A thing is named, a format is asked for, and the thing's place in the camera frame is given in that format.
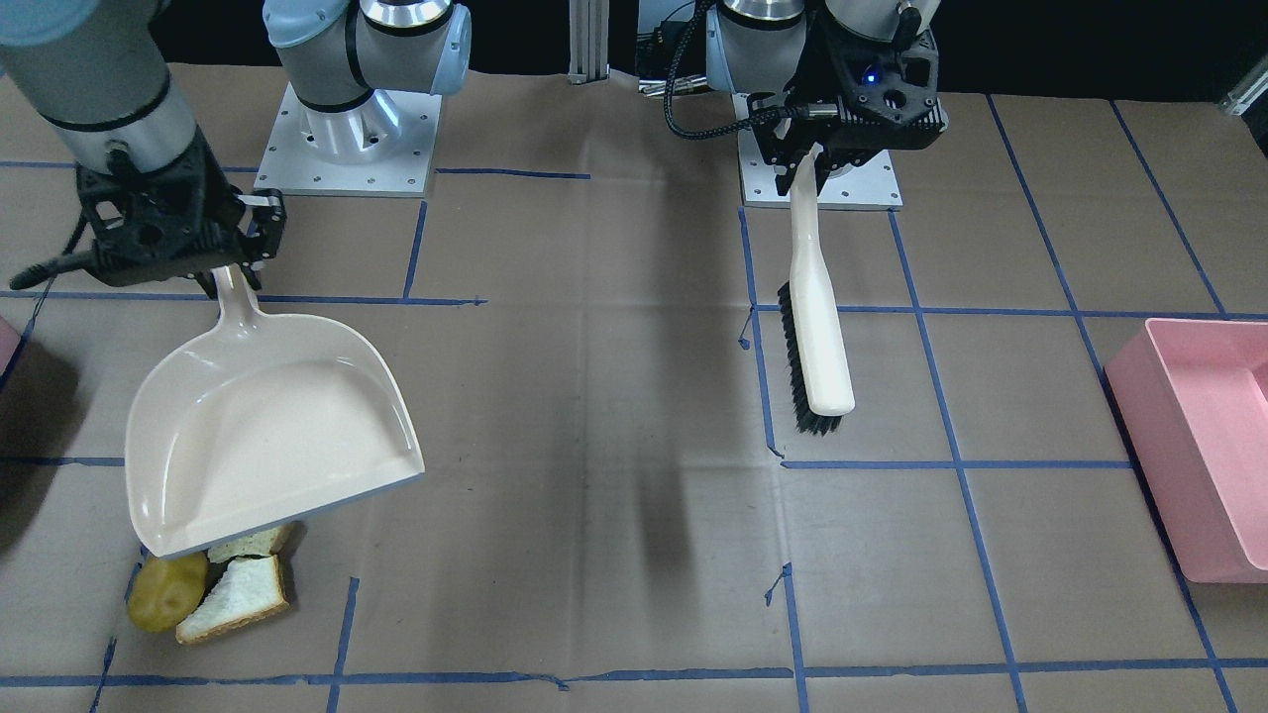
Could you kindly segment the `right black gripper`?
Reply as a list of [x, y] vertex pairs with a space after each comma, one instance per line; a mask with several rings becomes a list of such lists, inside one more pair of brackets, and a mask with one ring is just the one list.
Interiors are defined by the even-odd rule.
[[76, 269], [109, 287], [193, 275], [213, 296], [208, 271], [235, 263], [250, 288], [262, 288], [259, 271], [276, 258], [288, 221], [280, 190], [241, 194], [200, 129], [184, 154], [153, 173], [141, 174], [123, 150], [112, 151], [109, 166], [124, 174], [75, 169], [81, 214], [93, 230], [91, 247], [75, 254]]

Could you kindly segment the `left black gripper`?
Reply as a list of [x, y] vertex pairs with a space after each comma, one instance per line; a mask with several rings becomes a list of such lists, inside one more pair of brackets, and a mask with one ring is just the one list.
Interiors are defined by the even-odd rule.
[[775, 93], [754, 93], [752, 129], [773, 129], [775, 184], [787, 195], [812, 146], [820, 145], [818, 179], [860, 166], [884, 150], [928, 148], [948, 126], [937, 98], [940, 53], [932, 30], [905, 49], [864, 41], [846, 29], [812, 29], [792, 77]]

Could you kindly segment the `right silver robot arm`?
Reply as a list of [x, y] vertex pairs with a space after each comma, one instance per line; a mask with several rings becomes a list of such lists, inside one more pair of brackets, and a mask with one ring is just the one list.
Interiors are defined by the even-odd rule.
[[413, 192], [422, 167], [411, 99], [456, 94], [473, 19], [458, 1], [266, 1], [262, 20], [288, 76], [281, 140], [257, 186], [231, 184], [178, 90], [151, 27], [164, 1], [5, 1], [3, 69], [75, 157], [79, 218], [62, 252], [10, 280], [63, 271], [109, 287], [190, 278], [209, 297], [231, 266], [260, 289], [279, 252], [284, 193]]

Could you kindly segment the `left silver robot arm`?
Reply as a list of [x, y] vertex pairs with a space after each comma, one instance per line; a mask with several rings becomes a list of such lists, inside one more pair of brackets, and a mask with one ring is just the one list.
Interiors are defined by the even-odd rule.
[[936, 1], [715, 1], [702, 14], [711, 89], [742, 95], [779, 194], [803, 159], [815, 179], [883, 151], [928, 148], [940, 99]]

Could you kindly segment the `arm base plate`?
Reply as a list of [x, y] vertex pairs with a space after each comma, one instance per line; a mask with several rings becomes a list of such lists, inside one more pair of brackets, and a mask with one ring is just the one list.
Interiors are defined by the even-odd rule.
[[[738, 134], [743, 204], [751, 208], [787, 209], [790, 195], [779, 195], [775, 184], [773, 129]], [[902, 208], [902, 193], [891, 154], [880, 151], [864, 165], [842, 165], [828, 174], [818, 194], [820, 209], [893, 211]]]
[[281, 95], [255, 189], [287, 197], [424, 199], [444, 99], [377, 90], [361, 107], [322, 113]]

